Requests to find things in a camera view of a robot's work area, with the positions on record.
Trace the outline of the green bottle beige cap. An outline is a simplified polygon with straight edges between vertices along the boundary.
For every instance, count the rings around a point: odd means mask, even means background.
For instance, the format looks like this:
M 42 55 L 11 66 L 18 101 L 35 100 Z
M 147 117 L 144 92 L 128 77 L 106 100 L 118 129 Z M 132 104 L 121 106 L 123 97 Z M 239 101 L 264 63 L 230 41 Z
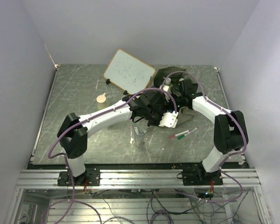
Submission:
M 107 98 L 106 98 L 106 93 L 103 93 L 99 96 L 97 96 L 96 101 L 98 104 L 98 109 L 102 110 L 108 107 L 108 102 L 107 102 Z

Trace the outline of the yellow-green pump bottle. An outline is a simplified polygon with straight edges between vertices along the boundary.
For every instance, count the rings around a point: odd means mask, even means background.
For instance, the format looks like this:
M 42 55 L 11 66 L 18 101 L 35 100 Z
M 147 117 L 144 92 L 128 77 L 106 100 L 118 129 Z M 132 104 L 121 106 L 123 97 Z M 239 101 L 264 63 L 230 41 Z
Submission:
M 171 78 L 167 78 L 167 79 L 165 80 L 165 85 L 168 85 L 168 86 L 171 85 Z

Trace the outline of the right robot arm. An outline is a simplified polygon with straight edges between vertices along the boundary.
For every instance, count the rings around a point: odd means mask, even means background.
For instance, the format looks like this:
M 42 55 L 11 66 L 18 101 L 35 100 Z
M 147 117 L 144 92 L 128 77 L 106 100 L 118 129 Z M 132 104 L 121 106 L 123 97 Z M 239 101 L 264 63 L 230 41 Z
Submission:
M 232 155 L 236 155 L 248 144 L 245 118 L 241 111 L 225 109 L 201 92 L 198 84 L 190 79 L 182 80 L 171 87 L 172 95 L 180 107 L 201 113 L 214 124 L 214 148 L 200 163 L 183 170 L 178 175 L 184 185 L 221 184 L 219 169 Z

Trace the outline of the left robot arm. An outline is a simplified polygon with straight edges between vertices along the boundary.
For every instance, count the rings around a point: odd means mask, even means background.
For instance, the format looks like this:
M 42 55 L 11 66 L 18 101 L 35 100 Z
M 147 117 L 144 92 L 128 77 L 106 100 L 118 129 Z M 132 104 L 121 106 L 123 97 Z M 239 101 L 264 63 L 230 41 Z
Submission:
M 160 126 L 165 114 L 176 109 L 170 97 L 169 91 L 148 88 L 127 95 L 97 112 L 80 116 L 75 113 L 67 115 L 57 133 L 57 142 L 65 150 L 62 154 L 65 156 L 68 179 L 61 179 L 58 184 L 97 185 L 96 176 L 89 173 L 84 165 L 83 155 L 87 150 L 88 138 L 102 129 L 128 120 L 136 123 L 144 119 L 148 126 Z

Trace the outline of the olive canvas bag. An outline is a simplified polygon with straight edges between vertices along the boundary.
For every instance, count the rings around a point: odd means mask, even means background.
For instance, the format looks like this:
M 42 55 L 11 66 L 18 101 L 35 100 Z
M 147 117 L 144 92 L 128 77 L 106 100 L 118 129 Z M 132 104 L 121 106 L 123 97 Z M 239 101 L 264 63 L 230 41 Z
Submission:
M 176 66 L 160 68 L 156 71 L 156 73 L 153 76 L 150 77 L 148 87 L 160 87 L 161 84 L 163 83 L 163 80 L 166 78 L 166 76 L 175 71 L 186 71 L 186 68 L 181 68 Z M 171 93 L 175 94 L 178 97 L 181 96 L 178 87 L 178 82 L 186 79 L 186 74 L 183 74 L 182 72 L 178 72 L 176 74 L 173 74 L 170 77 L 170 79 L 171 81 L 169 86 L 170 86 Z M 178 105 L 178 108 L 179 108 L 179 115 L 177 117 L 176 127 L 192 120 L 195 117 L 195 113 L 192 110 L 190 110 L 188 107 L 186 106 L 182 107 Z

